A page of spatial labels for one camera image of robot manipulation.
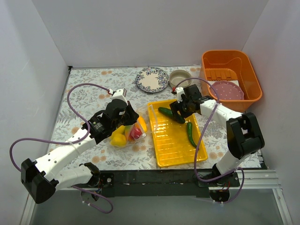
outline gray floor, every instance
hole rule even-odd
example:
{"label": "gray floor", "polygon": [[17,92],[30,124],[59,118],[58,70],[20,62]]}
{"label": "gray floor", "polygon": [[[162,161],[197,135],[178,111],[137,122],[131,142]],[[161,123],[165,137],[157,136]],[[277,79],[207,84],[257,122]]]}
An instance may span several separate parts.
{"label": "gray floor", "polygon": [[[224,206],[192,196],[115,197],[112,201],[114,211],[105,215],[82,204],[79,191],[58,191],[47,202],[35,206],[30,224],[283,224],[271,189],[242,190],[237,199]],[[97,205],[106,210],[109,207],[102,200]]]}

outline red fruit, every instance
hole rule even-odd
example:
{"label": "red fruit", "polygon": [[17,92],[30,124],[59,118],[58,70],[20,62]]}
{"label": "red fruit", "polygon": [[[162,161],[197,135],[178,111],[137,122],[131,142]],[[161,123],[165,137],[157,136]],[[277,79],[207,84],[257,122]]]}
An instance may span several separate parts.
{"label": "red fruit", "polygon": [[143,134],[142,131],[135,126],[132,128],[130,132],[130,136],[132,136],[135,140],[139,139],[140,136],[142,136],[142,134]]}

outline yellow fruit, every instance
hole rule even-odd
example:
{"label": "yellow fruit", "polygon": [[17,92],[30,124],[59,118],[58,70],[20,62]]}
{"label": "yellow fruit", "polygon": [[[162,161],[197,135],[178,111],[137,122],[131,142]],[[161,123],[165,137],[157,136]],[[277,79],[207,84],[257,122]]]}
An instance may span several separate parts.
{"label": "yellow fruit", "polygon": [[146,122],[145,120],[143,119],[143,117],[139,117],[137,119],[137,121],[140,123],[140,125],[142,126],[142,129],[144,130],[144,132],[146,133],[147,132],[147,125],[146,125]]}
{"label": "yellow fruit", "polygon": [[113,139],[113,137],[116,135],[116,134],[123,134],[125,131],[125,126],[120,126],[118,129],[116,129],[112,135],[111,135],[111,140]]}
{"label": "yellow fruit", "polygon": [[123,134],[115,134],[111,140],[112,146],[124,147],[126,143],[126,137]]}

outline pink plate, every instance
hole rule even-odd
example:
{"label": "pink plate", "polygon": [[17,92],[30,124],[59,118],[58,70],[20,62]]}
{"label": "pink plate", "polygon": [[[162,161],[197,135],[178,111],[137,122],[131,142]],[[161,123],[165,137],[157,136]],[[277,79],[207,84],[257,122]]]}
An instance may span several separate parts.
{"label": "pink plate", "polygon": [[[221,100],[244,100],[244,92],[233,82],[217,81],[212,86],[218,92]],[[214,97],[217,97],[212,88],[210,91]]]}

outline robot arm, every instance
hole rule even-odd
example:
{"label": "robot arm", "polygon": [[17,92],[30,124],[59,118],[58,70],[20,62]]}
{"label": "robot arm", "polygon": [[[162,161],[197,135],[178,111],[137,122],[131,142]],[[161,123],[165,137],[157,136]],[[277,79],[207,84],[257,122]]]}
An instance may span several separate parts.
{"label": "robot arm", "polygon": [[[216,101],[209,96],[202,97],[197,86],[177,88],[177,101],[170,104],[175,120],[198,113],[209,117]],[[214,176],[236,168],[250,154],[264,147],[263,135],[253,113],[240,113],[218,105],[212,119],[227,130],[229,151],[213,166]]]}
{"label": "robot arm", "polygon": [[21,165],[21,182],[36,203],[48,200],[55,191],[75,184],[88,184],[94,187],[99,182],[100,171],[92,163],[85,163],[78,168],[61,171],[72,160],[86,150],[96,146],[110,137],[121,125],[132,125],[139,115],[126,100],[126,90],[119,89],[113,93],[112,101],[105,110],[94,114],[88,121],[90,135],[79,143],[72,142],[82,138],[87,132],[87,124],[83,124],[76,134],[52,152],[31,161],[29,158]]}

